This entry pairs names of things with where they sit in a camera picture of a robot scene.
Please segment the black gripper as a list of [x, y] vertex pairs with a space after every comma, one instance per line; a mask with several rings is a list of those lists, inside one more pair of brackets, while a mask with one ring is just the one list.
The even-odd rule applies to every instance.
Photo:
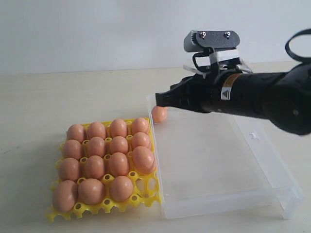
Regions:
[[233, 114], [233, 102], [221, 99], [224, 83], [232, 74], [233, 70], [228, 70], [218, 74], [209, 72], [205, 77], [199, 74], [184, 77], [172, 84], [169, 91], [155, 93], [156, 105], [204, 114]]

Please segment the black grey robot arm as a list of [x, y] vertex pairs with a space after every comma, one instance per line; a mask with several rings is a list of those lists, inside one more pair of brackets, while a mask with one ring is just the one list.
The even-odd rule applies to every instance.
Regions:
[[253, 73], [235, 61], [210, 65], [155, 94], [156, 104], [197, 113], [267, 119], [296, 135], [311, 133], [311, 60], [287, 72]]

